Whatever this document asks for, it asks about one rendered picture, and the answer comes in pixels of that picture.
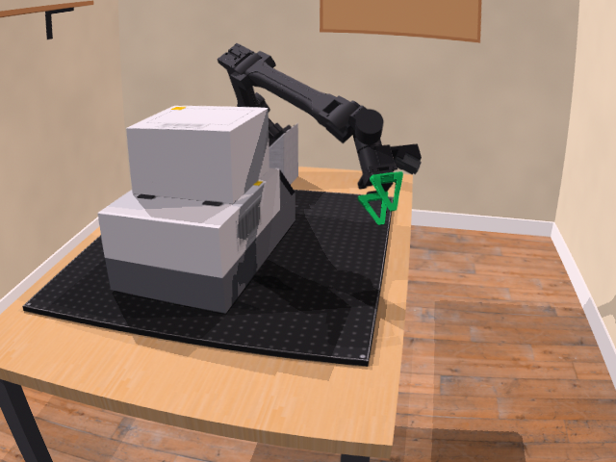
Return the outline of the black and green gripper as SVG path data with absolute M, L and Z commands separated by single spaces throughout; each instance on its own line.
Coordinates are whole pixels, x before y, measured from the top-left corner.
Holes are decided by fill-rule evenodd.
M 363 190 L 369 186 L 374 186 L 376 191 L 367 192 L 365 195 L 359 195 L 358 201 L 362 204 L 362 206 L 369 212 L 372 218 L 378 225 L 382 225 L 385 223 L 386 218 L 386 209 L 392 211 L 396 211 L 398 208 L 398 198 L 399 192 L 403 177 L 403 172 L 394 172 L 397 170 L 397 164 L 387 164 L 387 165 L 378 165 L 378 161 L 376 158 L 374 147 L 379 146 L 378 144 L 371 145 L 369 147 L 361 149 L 358 154 L 360 166 L 362 169 L 363 175 L 358 181 L 358 189 Z M 389 170 L 388 170 L 389 169 Z M 362 180 L 363 179 L 363 180 Z M 363 184 L 364 182 L 364 184 Z M 395 193 L 393 203 L 388 198 L 388 190 L 395 185 Z M 385 184 L 386 183 L 386 184 Z M 369 201 L 381 201 L 381 215 L 380 218 L 377 216 L 375 211 L 372 209 Z

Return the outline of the grey benchtop lab instrument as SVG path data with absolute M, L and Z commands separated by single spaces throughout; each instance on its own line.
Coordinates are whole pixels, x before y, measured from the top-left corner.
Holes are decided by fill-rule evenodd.
M 269 108 L 173 106 L 126 132 L 132 190 L 97 213 L 111 290 L 226 314 L 295 222 Z

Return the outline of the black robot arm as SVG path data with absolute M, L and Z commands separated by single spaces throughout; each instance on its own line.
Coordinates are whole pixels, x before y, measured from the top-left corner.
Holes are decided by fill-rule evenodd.
M 255 93 L 253 86 L 263 88 L 312 116 L 342 144 L 353 136 L 358 154 L 361 149 L 378 144 L 374 150 L 379 165 L 397 164 L 397 168 L 410 174 L 418 172 L 422 158 L 418 144 L 382 145 L 384 121 L 378 111 L 340 95 L 314 90 L 274 69 L 276 64 L 270 55 L 262 51 L 255 53 L 238 43 L 217 60 L 232 80 L 237 107 L 269 108 L 270 112 L 265 98 Z

